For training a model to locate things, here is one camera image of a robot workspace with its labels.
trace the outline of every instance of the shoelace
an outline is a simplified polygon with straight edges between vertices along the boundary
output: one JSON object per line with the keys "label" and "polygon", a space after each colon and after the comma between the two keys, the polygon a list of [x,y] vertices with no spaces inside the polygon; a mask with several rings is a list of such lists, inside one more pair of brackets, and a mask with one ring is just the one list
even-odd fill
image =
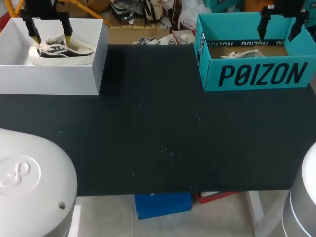
{"label": "shoelace", "polygon": [[48,52],[48,51],[55,51],[57,49],[64,49],[64,48],[56,44],[49,45],[49,44],[43,43],[39,46],[39,49],[41,51]]}

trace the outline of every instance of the shoe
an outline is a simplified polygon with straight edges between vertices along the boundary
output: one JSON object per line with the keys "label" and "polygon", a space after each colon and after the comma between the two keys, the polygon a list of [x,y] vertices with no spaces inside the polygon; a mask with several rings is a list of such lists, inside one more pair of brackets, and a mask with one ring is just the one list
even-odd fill
{"label": "shoe", "polygon": [[163,15],[163,9],[158,0],[143,0],[146,18],[157,22]]}
{"label": "shoe", "polygon": [[220,58],[256,58],[256,57],[264,57],[264,55],[257,49],[246,51],[244,53],[235,53],[231,52],[228,56],[221,56]]}
{"label": "shoe", "polygon": [[169,34],[159,40],[160,45],[172,45],[177,44],[176,38],[173,34]]}
{"label": "shoe", "polygon": [[32,46],[29,50],[29,59],[35,65],[85,65],[91,64],[94,58],[94,49],[91,46],[71,39],[66,44],[64,35],[48,39],[45,43]]}
{"label": "shoe", "polygon": [[156,38],[145,38],[141,37],[137,42],[133,42],[133,44],[158,44],[159,41]]}

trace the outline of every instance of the shoe sole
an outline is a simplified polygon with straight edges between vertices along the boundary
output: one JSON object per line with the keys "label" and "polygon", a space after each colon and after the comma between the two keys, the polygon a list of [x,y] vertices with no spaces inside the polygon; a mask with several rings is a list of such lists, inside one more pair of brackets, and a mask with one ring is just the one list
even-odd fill
{"label": "shoe sole", "polygon": [[31,47],[29,50],[30,61],[39,66],[59,66],[59,65],[87,65],[93,62],[94,53],[87,56],[68,58],[42,58],[39,56],[37,48]]}

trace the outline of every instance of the white table leg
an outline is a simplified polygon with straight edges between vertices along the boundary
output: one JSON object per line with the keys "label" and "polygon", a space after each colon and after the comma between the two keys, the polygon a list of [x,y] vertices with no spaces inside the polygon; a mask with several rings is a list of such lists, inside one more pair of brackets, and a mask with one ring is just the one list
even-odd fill
{"label": "white table leg", "polygon": [[268,237],[282,219],[282,210],[288,192],[282,194],[264,215],[258,191],[247,193],[248,205],[254,224],[255,237]]}

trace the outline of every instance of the yellow chair leg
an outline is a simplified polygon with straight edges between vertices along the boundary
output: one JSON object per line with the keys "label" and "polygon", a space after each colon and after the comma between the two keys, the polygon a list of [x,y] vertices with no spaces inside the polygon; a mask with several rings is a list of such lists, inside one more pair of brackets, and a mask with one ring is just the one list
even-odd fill
{"label": "yellow chair leg", "polygon": [[95,18],[98,19],[102,19],[104,24],[108,24],[109,22],[102,16],[100,16],[99,14],[95,13],[94,11],[92,11],[90,8],[86,7],[85,5],[81,4],[80,2],[76,1],[76,0],[59,0],[59,1],[66,1],[66,2],[71,2],[74,5],[78,6],[79,8],[81,8],[82,10],[88,12],[89,14],[91,14],[92,16],[94,16]]}
{"label": "yellow chair leg", "polygon": [[6,8],[8,8],[8,12],[10,14],[10,17],[14,18],[14,17],[18,17],[18,15],[15,13],[14,7],[12,5],[11,0],[4,0],[4,4],[6,6]]}
{"label": "yellow chair leg", "polygon": [[15,14],[16,14],[16,15],[19,15],[19,14],[20,14],[20,10],[21,10],[23,4],[24,4],[24,0],[20,0],[20,1],[19,1],[19,4],[16,6],[16,9],[15,9]]}

